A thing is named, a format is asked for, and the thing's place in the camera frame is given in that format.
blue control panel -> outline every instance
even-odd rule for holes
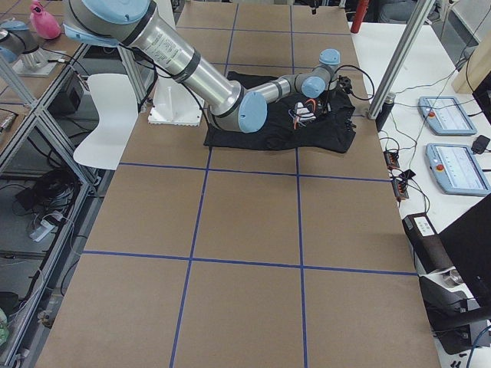
[[[431,143],[426,154],[431,171],[445,193],[482,197],[491,193],[491,186],[470,147]]]
[[[420,97],[421,115],[438,136],[472,136],[477,130],[455,97]]]

blue joint cap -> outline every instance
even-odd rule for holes
[[[308,98],[317,98],[325,91],[325,82],[320,77],[308,77],[302,84],[302,93]]]
[[[69,25],[63,24],[64,33],[68,38],[80,42],[82,44],[92,44],[93,46],[101,46],[103,48],[115,48],[120,43],[115,38],[105,38],[94,36],[80,29],[72,28]]]
[[[8,63],[13,63],[14,61],[17,60],[17,55],[14,54],[12,51],[10,51],[7,48],[2,48],[0,47],[0,55],[3,56],[3,58],[8,62]]]
[[[150,0],[82,0],[97,17],[116,25],[139,21],[148,10]]]
[[[319,62],[331,67],[337,67],[341,63],[341,54],[335,48],[326,48],[321,52]]]
[[[2,23],[2,28],[7,31],[27,31],[29,29],[23,21],[6,21]]]
[[[243,133],[254,133],[262,128],[268,116],[268,104],[262,94],[249,91],[239,106],[239,129]]]

white table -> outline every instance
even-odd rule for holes
[[[404,27],[404,25],[363,23],[360,32],[356,35],[353,34],[353,42],[360,66],[371,76],[376,88],[380,84],[381,78],[387,69],[390,58],[404,31]],[[453,90],[451,83],[456,76],[455,67],[445,52],[440,40],[434,34],[433,29],[425,25],[411,48],[392,87],[392,91],[399,92],[407,87],[432,84],[450,75],[451,77],[448,81],[447,79],[442,80],[432,87],[420,87],[398,94],[396,96],[396,102],[416,106],[420,96],[438,96],[440,93],[441,96],[456,96],[460,103],[473,99],[469,94],[456,94]],[[365,78],[364,82],[367,91],[370,93],[371,86],[368,79]],[[480,111],[476,101],[465,103],[463,108],[468,114]],[[417,148],[410,168],[416,173],[414,179],[431,201],[428,217],[435,229],[441,232],[481,200],[482,197],[444,194],[437,185],[426,162],[425,146],[428,143],[454,143],[471,146],[477,135],[436,136],[428,126],[425,125],[422,127],[423,118],[420,116],[417,108],[404,107],[396,104],[392,113],[394,119],[392,117],[387,119],[383,131],[387,132],[388,136],[396,139],[401,148],[411,147],[414,142],[397,132],[395,124],[397,124],[400,131],[413,138],[416,138],[419,132],[421,132],[420,138],[417,140]],[[483,114],[472,117],[471,119],[478,130],[478,134],[491,137],[491,126]],[[386,136],[386,134],[381,132],[380,137],[382,136]],[[383,148],[385,147],[386,141],[381,141]],[[393,142],[389,142],[388,146],[389,148],[396,147]],[[402,170],[409,168],[409,162],[413,153],[414,149],[400,151],[399,163]],[[476,158],[483,169],[491,169],[491,154],[484,153],[483,155],[478,155]],[[412,188],[408,189],[408,193],[410,198],[402,201],[400,204],[401,218],[412,213],[423,212],[424,210],[422,195]],[[442,367],[450,366],[454,360],[462,360],[458,355],[447,355],[438,340],[436,340],[436,344]],[[489,362],[491,362],[491,349],[480,349],[474,353],[471,367],[489,368]],[[466,360],[463,360],[460,366],[465,367],[465,364]]]

black power adapter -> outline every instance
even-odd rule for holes
[[[489,138],[487,136],[478,136],[471,147],[471,150],[476,154],[480,155],[481,153],[486,152],[486,148],[489,144]]]

green object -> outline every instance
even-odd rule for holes
[[[7,316],[0,309],[0,346],[8,339]]]

